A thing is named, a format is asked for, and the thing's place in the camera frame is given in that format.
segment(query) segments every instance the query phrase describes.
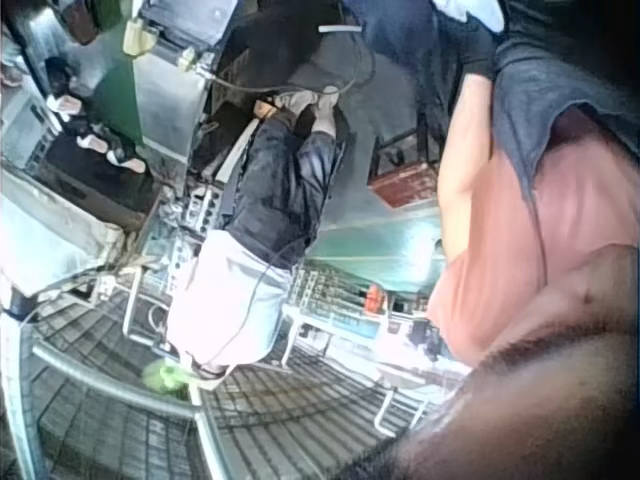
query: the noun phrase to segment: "pink shirt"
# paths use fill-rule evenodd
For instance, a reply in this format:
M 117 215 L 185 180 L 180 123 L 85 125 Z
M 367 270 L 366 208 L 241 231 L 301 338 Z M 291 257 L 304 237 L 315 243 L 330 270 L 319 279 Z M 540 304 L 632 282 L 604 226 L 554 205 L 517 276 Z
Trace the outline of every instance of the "pink shirt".
M 548 282 L 607 245 L 640 241 L 640 174 L 630 154 L 577 108 L 555 122 L 534 184 L 540 231 L 496 148 L 474 184 L 469 247 L 445 270 L 427 317 L 476 365 Z

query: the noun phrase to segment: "metal frame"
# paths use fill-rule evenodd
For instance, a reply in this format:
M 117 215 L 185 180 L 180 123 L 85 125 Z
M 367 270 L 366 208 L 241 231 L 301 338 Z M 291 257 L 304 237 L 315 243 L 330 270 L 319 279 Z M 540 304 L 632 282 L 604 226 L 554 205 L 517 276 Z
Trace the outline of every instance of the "metal frame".
M 22 478 L 48 478 L 38 438 L 27 357 L 31 353 L 33 326 L 17 321 L 8 313 L 0 315 L 2 391 L 16 457 Z

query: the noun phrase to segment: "green panel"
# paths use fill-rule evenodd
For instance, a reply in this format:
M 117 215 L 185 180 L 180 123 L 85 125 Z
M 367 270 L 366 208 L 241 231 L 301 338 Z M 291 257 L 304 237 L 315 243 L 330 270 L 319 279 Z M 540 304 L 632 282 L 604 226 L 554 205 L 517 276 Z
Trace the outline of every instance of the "green panel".
M 387 290 L 418 292 L 428 286 L 438 235 L 428 218 L 334 229 L 319 233 L 308 256 Z
M 94 5 L 96 21 L 102 32 L 100 41 L 105 53 L 111 57 L 111 67 L 93 92 L 93 109 L 107 126 L 135 143 L 142 143 L 133 61 L 122 51 L 131 0 L 102 0 Z

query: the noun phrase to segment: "green object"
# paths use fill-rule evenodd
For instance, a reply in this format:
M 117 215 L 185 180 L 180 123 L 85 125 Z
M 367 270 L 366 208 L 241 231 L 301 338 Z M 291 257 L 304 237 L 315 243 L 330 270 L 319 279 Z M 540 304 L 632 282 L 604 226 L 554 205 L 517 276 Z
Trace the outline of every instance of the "green object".
M 180 364 L 164 358 L 151 362 L 142 370 L 142 382 L 158 393 L 176 392 L 198 380 Z
M 98 41 L 102 43 L 102 54 L 109 58 L 111 67 L 93 92 L 92 107 L 108 127 L 141 144 L 133 59 L 122 51 L 131 0 L 96 2 L 94 10 L 102 32 Z

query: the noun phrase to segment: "wire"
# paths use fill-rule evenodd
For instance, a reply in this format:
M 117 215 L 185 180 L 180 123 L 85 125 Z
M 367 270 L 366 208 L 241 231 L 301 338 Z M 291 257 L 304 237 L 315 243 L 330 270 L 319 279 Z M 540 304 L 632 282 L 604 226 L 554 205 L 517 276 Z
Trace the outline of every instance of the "wire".
M 354 50 L 356 52 L 356 66 L 353 70 L 353 75 L 351 76 L 351 79 L 344 84 L 342 87 L 338 88 L 338 90 L 336 92 L 331 92 L 331 94 L 338 94 L 338 95 L 342 95 L 344 94 L 347 90 L 349 90 L 351 87 L 353 87 L 356 83 L 356 81 L 358 80 L 358 77 L 360 76 L 360 69 L 362 67 L 362 46 L 358 45 L 358 42 L 356 40 L 356 34 L 353 32 L 335 32 L 335 33 L 348 33 L 351 37 L 351 41 L 353 42 L 354 45 Z M 283 84 L 283 85 L 273 85 L 270 87 L 246 87 L 244 85 L 238 85 L 236 83 L 232 83 L 229 82 L 227 80 L 223 80 L 222 78 L 213 75 L 211 77 L 211 79 L 218 83 L 219 85 L 222 85 L 223 87 L 226 88 L 230 88 L 232 90 L 238 90 L 240 92 L 245 92 L 245 93 L 268 93 L 268 92 L 272 92 L 272 91 L 284 91 L 284 92 L 297 92 L 297 91 L 309 91 L 309 92 L 313 92 L 317 95 L 326 95 L 327 92 L 324 92 L 320 89 L 316 89 L 316 88 L 309 88 L 303 85 L 298 85 L 296 83 L 288 83 L 288 84 Z
M 147 313 L 147 321 L 149 322 L 149 325 L 151 326 L 151 328 L 156 332 L 156 333 L 161 333 L 162 330 L 160 328 L 158 328 L 158 325 L 156 325 L 155 320 L 153 319 L 153 312 L 156 311 L 157 308 L 159 308 L 160 305 L 153 305 L 150 309 L 149 309 L 149 313 Z
M 220 356 L 220 354 L 222 352 L 224 352 L 224 350 L 229 346 L 229 344 L 231 344 L 231 342 L 233 342 L 238 337 L 238 335 L 240 335 L 240 332 L 242 332 L 242 330 L 244 329 L 245 325 L 247 324 L 247 321 L 249 320 L 249 313 L 251 313 L 251 307 L 253 306 L 253 301 L 254 301 L 254 299 L 256 297 L 256 293 L 258 291 L 258 287 L 262 283 L 262 279 L 267 274 L 267 272 L 271 269 L 271 267 L 273 266 L 275 261 L 278 260 L 282 256 L 282 254 L 284 252 L 286 252 L 289 248 L 291 248 L 291 246 L 295 245 L 297 242 L 304 241 L 304 240 L 306 240 L 306 239 L 308 239 L 310 237 L 311 237 L 311 235 L 307 234 L 307 235 L 304 235 L 303 237 L 296 238 L 296 239 L 290 241 L 289 243 L 287 243 L 278 252 L 276 252 L 276 254 L 273 256 L 273 258 L 271 258 L 271 260 L 267 264 L 267 267 L 264 269 L 264 271 L 258 277 L 258 280 L 256 280 L 256 284 L 253 287 L 253 290 L 251 292 L 251 297 L 249 297 L 249 304 L 247 305 L 247 313 L 244 316 L 244 320 L 242 321 L 242 324 L 240 325 L 240 327 L 238 327 L 238 330 L 236 331 L 236 333 L 229 340 L 227 340 L 227 342 L 220 348 L 220 350 L 218 350 L 218 353 L 216 353 L 212 358 L 210 358 L 206 362 L 203 362 L 202 365 L 210 363 L 213 360 L 215 360 L 216 358 L 218 358 Z

